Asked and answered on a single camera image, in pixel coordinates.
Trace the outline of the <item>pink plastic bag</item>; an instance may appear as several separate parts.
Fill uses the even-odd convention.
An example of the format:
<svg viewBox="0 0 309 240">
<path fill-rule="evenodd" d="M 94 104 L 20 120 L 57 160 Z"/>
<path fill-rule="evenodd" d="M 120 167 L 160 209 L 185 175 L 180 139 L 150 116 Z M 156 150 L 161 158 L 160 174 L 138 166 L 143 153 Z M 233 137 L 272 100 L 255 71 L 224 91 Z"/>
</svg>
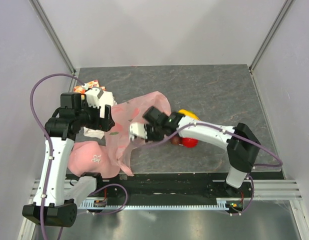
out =
<svg viewBox="0 0 309 240">
<path fill-rule="evenodd" d="M 172 112 L 168 99 L 159 91 L 135 97 L 111 107 L 115 126 L 104 135 L 106 152 L 111 164 L 120 167 L 125 174 L 131 177 L 134 175 L 130 167 L 131 153 L 143 142 L 131 143 L 129 128 L 132 123 L 146 123 L 143 114 L 152 106 L 166 115 Z"/>
</svg>

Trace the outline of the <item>dark purple fake plum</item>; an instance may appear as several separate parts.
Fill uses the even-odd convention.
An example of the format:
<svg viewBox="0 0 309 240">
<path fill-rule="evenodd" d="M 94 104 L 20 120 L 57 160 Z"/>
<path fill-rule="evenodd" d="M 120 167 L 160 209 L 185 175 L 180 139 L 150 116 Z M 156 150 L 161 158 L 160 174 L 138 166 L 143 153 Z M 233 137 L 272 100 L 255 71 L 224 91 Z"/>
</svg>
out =
<svg viewBox="0 0 309 240">
<path fill-rule="evenodd" d="M 171 139 L 170 139 L 170 143 L 172 145 L 175 145 L 175 146 L 179 146 L 179 145 L 183 145 L 182 144 L 182 138 L 179 137 L 179 136 L 173 136 Z"/>
</svg>

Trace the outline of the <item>red fake fruit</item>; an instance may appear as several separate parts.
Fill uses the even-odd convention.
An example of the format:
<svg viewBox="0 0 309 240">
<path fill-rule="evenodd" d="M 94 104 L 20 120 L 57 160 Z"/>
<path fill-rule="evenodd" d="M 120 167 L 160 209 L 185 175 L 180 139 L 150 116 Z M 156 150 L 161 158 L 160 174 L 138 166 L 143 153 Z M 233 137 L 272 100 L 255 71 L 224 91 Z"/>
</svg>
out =
<svg viewBox="0 0 309 240">
<path fill-rule="evenodd" d="M 198 140 L 194 138 L 184 137 L 181 140 L 181 144 L 186 148 L 194 148 L 198 145 Z"/>
</svg>

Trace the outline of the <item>yellow fake mango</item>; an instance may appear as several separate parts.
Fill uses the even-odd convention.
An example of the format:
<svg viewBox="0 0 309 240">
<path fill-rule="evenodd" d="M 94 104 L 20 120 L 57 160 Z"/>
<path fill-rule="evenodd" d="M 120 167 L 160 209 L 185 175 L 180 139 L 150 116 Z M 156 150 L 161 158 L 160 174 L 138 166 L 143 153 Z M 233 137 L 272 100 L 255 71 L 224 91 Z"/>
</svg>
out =
<svg viewBox="0 0 309 240">
<path fill-rule="evenodd" d="M 188 117 L 190 117 L 190 118 L 192 118 L 192 119 L 199 120 L 199 117 L 198 117 L 196 114 L 194 114 L 193 112 L 189 111 L 189 110 L 180 109 L 178 112 L 179 112 L 180 114 L 183 114 L 183 115 L 185 115 L 185 116 L 188 116 Z"/>
</svg>

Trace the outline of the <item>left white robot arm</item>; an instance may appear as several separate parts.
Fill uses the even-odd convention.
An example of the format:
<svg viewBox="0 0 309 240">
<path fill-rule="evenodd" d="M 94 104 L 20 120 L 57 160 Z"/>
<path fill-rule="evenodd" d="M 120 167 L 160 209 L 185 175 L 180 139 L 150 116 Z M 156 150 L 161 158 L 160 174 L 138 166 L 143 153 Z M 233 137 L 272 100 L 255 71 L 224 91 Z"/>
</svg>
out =
<svg viewBox="0 0 309 240">
<path fill-rule="evenodd" d="M 69 228 L 77 218 L 81 203 L 90 194 L 94 197 L 103 194 L 105 188 L 98 181 L 99 173 L 83 173 L 68 191 L 65 191 L 65 178 L 80 129 L 108 132 L 114 127 L 113 102 L 108 93 L 98 88 L 61 94 L 59 116 L 51 117 L 44 126 L 47 139 L 41 178 L 32 203 L 23 206 L 23 217 L 36 225 Z"/>
</svg>

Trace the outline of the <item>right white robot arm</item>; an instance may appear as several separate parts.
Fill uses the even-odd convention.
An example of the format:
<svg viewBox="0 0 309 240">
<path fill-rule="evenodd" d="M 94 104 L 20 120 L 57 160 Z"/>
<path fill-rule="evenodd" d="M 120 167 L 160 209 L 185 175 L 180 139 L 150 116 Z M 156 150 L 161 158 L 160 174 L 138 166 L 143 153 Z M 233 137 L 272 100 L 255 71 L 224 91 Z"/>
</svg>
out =
<svg viewBox="0 0 309 240">
<path fill-rule="evenodd" d="M 244 123 L 224 126 L 201 121 L 194 113 L 181 109 L 170 115 L 151 106 L 142 115 L 147 124 L 147 141 L 158 142 L 165 136 L 175 134 L 182 140 L 192 139 L 205 142 L 226 151 L 230 169 L 223 184 L 224 193 L 235 197 L 242 190 L 242 184 L 251 173 L 259 154 L 259 140 Z"/>
</svg>

